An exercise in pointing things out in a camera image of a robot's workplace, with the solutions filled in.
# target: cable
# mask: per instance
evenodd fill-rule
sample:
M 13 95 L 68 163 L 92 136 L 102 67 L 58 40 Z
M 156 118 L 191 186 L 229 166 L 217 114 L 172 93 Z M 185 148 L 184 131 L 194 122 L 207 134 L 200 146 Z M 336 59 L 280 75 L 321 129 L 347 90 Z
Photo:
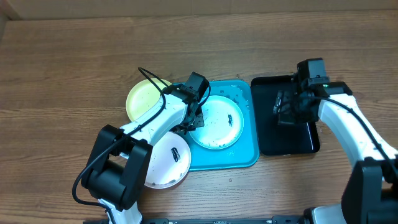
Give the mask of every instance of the cable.
M 73 187 L 72 187 L 72 197 L 73 199 L 75 199 L 75 201 L 77 203 L 83 204 L 83 205 L 92 205 L 92 206 L 98 206 L 98 207 L 102 207 L 105 208 L 105 212 L 109 213 L 109 217 L 111 219 L 111 223 L 112 224 L 116 224 L 116 222 L 114 221 L 114 217 L 112 214 L 112 210 L 105 204 L 102 203 L 98 203 L 98 202 L 88 202 L 88 201 L 84 201 L 81 200 L 77 197 L 76 194 L 76 188 L 77 185 L 79 184 L 81 178 L 83 177 L 83 175 L 91 169 L 91 167 L 95 164 L 95 162 L 97 162 L 99 159 L 101 159 L 103 156 L 108 155 L 112 149 L 116 146 L 118 146 L 121 142 L 123 142 L 126 138 L 128 138 L 129 136 L 133 135 L 134 133 L 136 133 L 137 131 L 141 130 L 143 127 L 145 127 L 147 124 L 149 124 L 152 120 L 154 120 L 166 107 L 166 97 L 164 96 L 163 91 L 159 88 L 159 86 L 156 85 L 156 83 L 154 81 L 152 81 L 141 69 L 138 68 L 138 70 L 142 73 L 143 76 L 145 76 L 155 87 L 156 89 L 160 92 L 160 94 L 162 95 L 163 98 L 163 104 L 162 107 L 158 110 L 158 112 L 156 112 L 156 114 L 154 114 L 152 117 L 150 117 L 147 121 L 143 122 L 141 125 L 139 125 L 136 129 L 130 131 L 129 133 L 127 133 L 126 135 L 124 135 L 123 137 L 121 137 L 120 139 L 118 139 L 115 143 L 113 143 L 112 145 L 110 145 L 110 147 L 108 147 L 107 149 L 105 149 L 105 151 L 103 151 L 99 156 L 97 156 L 90 164 L 88 164 L 81 172 L 80 174 L 77 176 L 75 182 L 73 183 Z
M 209 94 L 207 94 L 206 99 L 203 100 L 202 102 L 200 102 L 200 103 L 198 104 L 198 106 L 203 106 L 203 105 L 206 103 L 207 99 L 208 99 L 209 96 L 210 96 L 210 91 L 211 91 L 211 86 L 209 85 Z
M 392 163 L 392 161 L 390 160 L 390 158 L 388 157 L 388 155 L 386 154 L 386 152 L 384 152 L 383 148 L 381 147 L 381 145 L 377 142 L 376 138 L 373 136 L 371 130 L 368 128 L 368 126 L 366 125 L 366 123 L 362 120 L 362 118 L 355 113 L 354 109 L 349 108 L 348 106 L 340 103 L 339 101 L 336 100 L 332 100 L 330 98 L 327 97 L 320 97 L 320 96 L 310 96 L 310 97 L 300 97 L 299 100 L 304 100 L 304 99 L 309 99 L 309 100 L 325 100 L 325 101 L 329 101 L 331 103 L 334 103 L 338 106 L 340 106 L 341 108 L 345 109 L 346 111 L 350 112 L 357 120 L 358 122 L 361 124 L 362 128 L 365 130 L 366 134 L 368 134 L 369 138 L 371 139 L 371 141 L 373 142 L 374 146 L 376 147 L 376 149 L 380 152 L 380 154 L 383 156 L 383 158 L 388 162 L 388 164 L 391 166 L 391 169 L 395 175 L 396 178 L 398 178 L 398 172 L 397 169 L 394 165 L 394 163 Z M 282 108 L 282 106 L 291 103 L 292 100 L 290 101 L 286 101 L 284 103 L 282 103 L 281 105 L 279 105 L 279 109 L 278 111 Z
M 168 86 L 168 84 L 166 84 L 165 82 L 163 82 L 163 80 L 161 79 L 161 78 L 159 78 L 157 75 L 155 75 L 155 74 L 153 74 L 152 72 L 150 72 L 150 71 L 148 71 L 148 70 L 146 70 L 146 69 L 144 69 L 144 68 L 141 68 L 141 67 L 139 67 L 138 68 L 138 70 L 143 70 L 143 71 L 145 71 L 145 72 L 147 72 L 147 73 L 149 73 L 149 74 L 151 74 L 153 77 L 155 77 L 155 78 L 157 78 L 161 83 L 163 83 L 163 85 L 165 85 L 166 87 L 169 87 Z

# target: black tray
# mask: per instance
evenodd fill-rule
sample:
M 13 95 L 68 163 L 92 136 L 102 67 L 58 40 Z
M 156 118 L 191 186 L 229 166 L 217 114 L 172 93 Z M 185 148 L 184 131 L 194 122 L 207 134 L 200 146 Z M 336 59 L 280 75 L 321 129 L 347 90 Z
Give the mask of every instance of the black tray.
M 278 125 L 274 115 L 279 90 L 292 91 L 292 76 L 259 77 L 251 81 L 259 150 L 267 156 L 315 153 L 320 142 L 315 122 L 300 125 Z

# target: blue tray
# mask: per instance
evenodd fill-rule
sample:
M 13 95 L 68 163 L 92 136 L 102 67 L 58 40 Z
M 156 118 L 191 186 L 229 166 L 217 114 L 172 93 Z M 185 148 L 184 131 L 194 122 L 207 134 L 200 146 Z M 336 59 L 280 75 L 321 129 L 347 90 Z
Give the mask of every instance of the blue tray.
M 259 158 L 259 146 L 250 86 L 242 80 L 212 81 L 210 85 L 211 96 L 225 96 L 239 106 L 244 118 L 243 131 L 241 137 L 225 149 L 207 149 L 197 144 L 189 133 L 180 134 L 191 149 L 190 171 L 252 166 Z

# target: wooden table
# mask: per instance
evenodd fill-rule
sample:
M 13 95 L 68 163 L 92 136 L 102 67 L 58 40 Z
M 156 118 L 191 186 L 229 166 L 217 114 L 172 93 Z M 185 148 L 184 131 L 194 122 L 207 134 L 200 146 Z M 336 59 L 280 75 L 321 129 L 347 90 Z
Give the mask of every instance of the wooden table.
M 398 147 L 398 11 L 302 12 L 8 22 L 0 46 L 0 222 L 81 223 L 72 183 L 98 131 L 129 122 L 125 100 L 145 67 L 171 82 L 285 75 L 323 57 L 376 130 Z M 256 218 L 338 203 L 351 173 L 321 122 L 312 156 L 261 156 L 247 169 L 191 172 L 145 189 L 145 217 Z M 78 194 L 92 200 L 79 186 Z

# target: black mark on plate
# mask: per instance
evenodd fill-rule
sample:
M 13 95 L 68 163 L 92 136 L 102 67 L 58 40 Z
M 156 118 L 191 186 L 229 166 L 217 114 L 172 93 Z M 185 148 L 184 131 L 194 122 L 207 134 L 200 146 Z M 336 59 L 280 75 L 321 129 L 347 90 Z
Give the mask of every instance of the black mark on plate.
M 233 121 L 232 121 L 232 116 L 229 114 L 228 115 L 228 124 L 232 127 L 232 123 L 233 123 Z
M 173 154 L 173 158 L 174 158 L 174 162 L 178 162 L 180 158 L 180 154 L 178 153 L 178 150 L 176 148 L 172 148 L 172 154 Z

